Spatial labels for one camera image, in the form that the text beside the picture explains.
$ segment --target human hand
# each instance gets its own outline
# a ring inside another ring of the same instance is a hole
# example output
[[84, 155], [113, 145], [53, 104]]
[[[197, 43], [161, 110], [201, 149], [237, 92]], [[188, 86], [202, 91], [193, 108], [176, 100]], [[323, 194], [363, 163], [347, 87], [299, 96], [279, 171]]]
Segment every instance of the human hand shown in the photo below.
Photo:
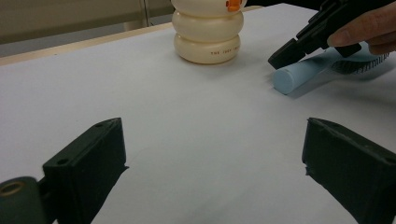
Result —
[[360, 15], [330, 35], [330, 47], [344, 47], [366, 41], [370, 52], [384, 54], [396, 50], [396, 1]]

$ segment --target fingernail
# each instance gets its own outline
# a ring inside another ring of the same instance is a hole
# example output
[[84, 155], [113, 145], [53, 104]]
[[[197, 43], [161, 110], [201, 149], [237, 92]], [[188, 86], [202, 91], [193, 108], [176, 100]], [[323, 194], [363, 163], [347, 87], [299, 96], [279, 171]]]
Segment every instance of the fingernail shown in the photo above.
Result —
[[349, 45], [349, 42], [350, 35], [347, 30], [335, 32], [327, 39], [327, 44], [330, 47], [343, 47]]

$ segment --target white table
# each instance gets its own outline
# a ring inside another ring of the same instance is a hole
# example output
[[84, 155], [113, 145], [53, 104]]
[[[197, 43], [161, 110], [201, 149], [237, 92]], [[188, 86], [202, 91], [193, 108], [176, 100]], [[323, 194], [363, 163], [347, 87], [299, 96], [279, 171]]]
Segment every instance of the white table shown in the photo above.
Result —
[[130, 169], [95, 224], [356, 223], [304, 175], [306, 120], [396, 151], [396, 58], [280, 94], [266, 61], [314, 13], [245, 13], [240, 52], [218, 65], [179, 58], [169, 28], [0, 66], [0, 181], [41, 178], [41, 165], [94, 123], [121, 117]]

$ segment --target stacked ring cup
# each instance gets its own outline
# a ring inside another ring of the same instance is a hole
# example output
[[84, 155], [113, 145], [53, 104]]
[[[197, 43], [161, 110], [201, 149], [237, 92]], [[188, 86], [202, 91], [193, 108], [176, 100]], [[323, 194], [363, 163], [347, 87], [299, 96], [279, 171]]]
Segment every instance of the stacked ring cup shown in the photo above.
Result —
[[172, 0], [175, 50], [194, 63], [223, 63], [238, 52], [247, 0]]

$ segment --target black tool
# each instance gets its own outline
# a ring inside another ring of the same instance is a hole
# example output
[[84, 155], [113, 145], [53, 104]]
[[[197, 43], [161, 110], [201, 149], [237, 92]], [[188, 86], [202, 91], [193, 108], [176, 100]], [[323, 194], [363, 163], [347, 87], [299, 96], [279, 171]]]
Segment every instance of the black tool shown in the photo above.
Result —
[[396, 215], [396, 155], [349, 129], [309, 119], [303, 162], [360, 224], [392, 224]]
[[[359, 15], [386, 6], [394, 0], [327, 0], [319, 12], [312, 17], [308, 25], [268, 60], [275, 69], [299, 62], [305, 55], [322, 48], [327, 49], [327, 39], [331, 34]], [[348, 57], [361, 49], [359, 44], [336, 48], [343, 56]]]
[[121, 119], [93, 125], [43, 165], [0, 184], [0, 223], [88, 224], [127, 169]]

